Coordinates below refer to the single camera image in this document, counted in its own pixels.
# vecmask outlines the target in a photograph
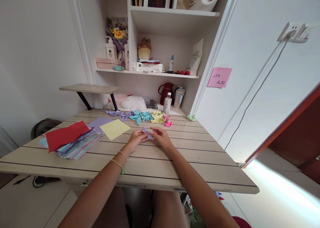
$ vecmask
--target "floor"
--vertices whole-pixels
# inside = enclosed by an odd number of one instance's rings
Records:
[[[222,193],[223,204],[232,215],[247,220],[253,228],[320,227],[320,185],[299,169],[266,150],[244,172],[258,185],[260,193]],[[36,189],[32,187],[33,177],[29,177],[13,185],[24,177],[17,176],[0,189],[0,227],[56,228],[77,197],[62,181]],[[131,207],[138,197],[150,195],[139,189],[125,190],[127,196],[128,192]],[[133,218],[146,209],[148,204],[132,209]],[[140,221],[137,227],[145,224]]]

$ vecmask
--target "plastic bottle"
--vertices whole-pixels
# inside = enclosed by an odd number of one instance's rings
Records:
[[[173,55],[171,56],[168,73],[173,73]]]
[[[176,94],[175,94],[175,99],[174,99],[174,104],[173,104],[174,108],[180,108],[182,98],[183,98],[185,92],[186,92],[186,90],[183,89],[182,86],[180,86],[178,89],[176,89]]]
[[[111,37],[106,36],[106,38],[109,39],[109,42],[106,43],[107,58],[117,59],[118,55],[117,55],[117,47],[116,47],[116,45],[113,43]]]
[[[172,98],[171,98],[171,93],[169,92],[167,97],[164,99],[164,105],[163,105],[163,112],[166,115],[168,115],[170,112],[171,102],[172,102]]]

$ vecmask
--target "pink sticky note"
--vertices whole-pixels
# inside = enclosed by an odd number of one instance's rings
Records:
[[[207,87],[224,88],[227,85],[231,71],[231,68],[214,67]]]

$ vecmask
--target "wooden table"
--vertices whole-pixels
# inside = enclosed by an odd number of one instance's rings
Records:
[[[98,117],[119,118],[106,114],[103,109],[85,110],[54,129],[67,127],[80,120],[90,123]],[[80,195],[129,140],[133,131],[142,126],[158,126],[167,130],[174,146],[213,190],[250,194],[259,192],[259,188],[199,122],[189,121],[183,116],[172,116],[171,121],[171,127],[150,122],[141,122],[137,126],[135,121],[128,119],[124,123],[131,127],[130,130],[113,141],[104,136],[80,160],[63,159],[55,152],[48,154],[48,150],[38,144],[44,138],[42,135],[1,158],[0,172],[60,177]],[[119,186],[185,191],[172,160],[156,141],[140,144],[130,156],[126,167],[126,173],[118,180]]]

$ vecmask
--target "red item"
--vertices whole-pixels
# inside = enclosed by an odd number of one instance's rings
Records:
[[[161,86],[164,86],[164,89],[160,93]],[[158,88],[158,93],[161,95],[161,98],[160,98],[161,105],[164,105],[164,99],[168,96],[168,93],[171,93],[171,95],[173,94],[173,90],[172,90],[173,86],[174,86],[173,83],[168,82],[168,83],[164,83],[163,85],[160,85],[160,87]]]
[[[72,143],[81,135],[88,132],[90,129],[83,121],[78,121],[66,128],[57,129],[46,133],[49,153],[55,151],[59,147]]]
[[[246,222],[244,219],[238,217],[238,216],[233,216],[232,217],[234,221],[238,224],[240,228],[251,228],[248,222]]]

